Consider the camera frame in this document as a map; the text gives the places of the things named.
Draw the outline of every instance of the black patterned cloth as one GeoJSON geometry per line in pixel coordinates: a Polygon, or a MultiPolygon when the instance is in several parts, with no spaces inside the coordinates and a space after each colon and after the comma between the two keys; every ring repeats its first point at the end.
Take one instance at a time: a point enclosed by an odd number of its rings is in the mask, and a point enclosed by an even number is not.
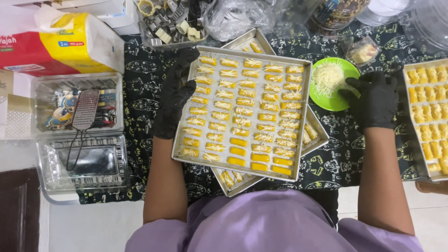
{"type": "MultiPolygon", "coordinates": [[[[355,38],[370,36],[381,47],[376,60],[359,68],[361,74],[391,69],[394,62],[409,64],[444,58],[444,53],[436,55],[425,52],[425,47],[413,45],[414,38],[407,37],[399,22],[369,27],[358,21],[353,22],[340,34],[355,38]]],[[[145,184],[151,164],[151,125],[159,107],[161,84],[167,69],[176,61],[178,52],[158,52],[142,45],[140,35],[122,36],[125,40],[125,76],[123,83],[125,108],[125,136],[131,171],[131,188],[128,191],[111,193],[80,193],[81,204],[137,201],[144,199],[145,184]]],[[[341,57],[344,54],[340,42],[316,36],[305,30],[292,39],[277,39],[267,35],[267,39],[277,55],[306,59],[313,62],[326,57],[341,57]]],[[[208,46],[223,45],[208,38],[208,46]]],[[[245,192],[290,188],[294,190],[339,188],[359,184],[364,156],[365,139],[356,130],[356,123],[347,110],[331,112],[320,108],[309,100],[310,106],[330,135],[327,145],[302,157],[299,178],[296,182],[264,179],[245,192]]],[[[406,133],[406,117],[399,111],[396,116],[396,152],[403,180],[417,178],[417,172],[406,133]]],[[[222,195],[221,188],[210,167],[183,164],[189,203],[204,196],[222,195]]]]}

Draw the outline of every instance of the gloved hand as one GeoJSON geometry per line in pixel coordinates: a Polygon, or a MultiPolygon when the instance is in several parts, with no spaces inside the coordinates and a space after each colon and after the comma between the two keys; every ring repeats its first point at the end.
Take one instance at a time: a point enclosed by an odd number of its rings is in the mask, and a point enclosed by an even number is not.
{"type": "Polygon", "coordinates": [[[359,79],[347,78],[345,82],[361,93],[358,99],[350,90],[338,91],[349,103],[350,112],[360,126],[359,132],[363,133],[368,127],[393,129],[393,117],[398,106],[396,78],[386,78],[384,72],[371,72],[359,79]]]}
{"type": "Polygon", "coordinates": [[[199,57],[197,49],[188,49],[181,53],[179,59],[172,65],[162,83],[159,109],[155,115],[153,135],[162,139],[172,139],[176,127],[182,117],[182,109],[187,100],[196,90],[196,82],[188,81],[182,86],[181,74],[199,57]]]}

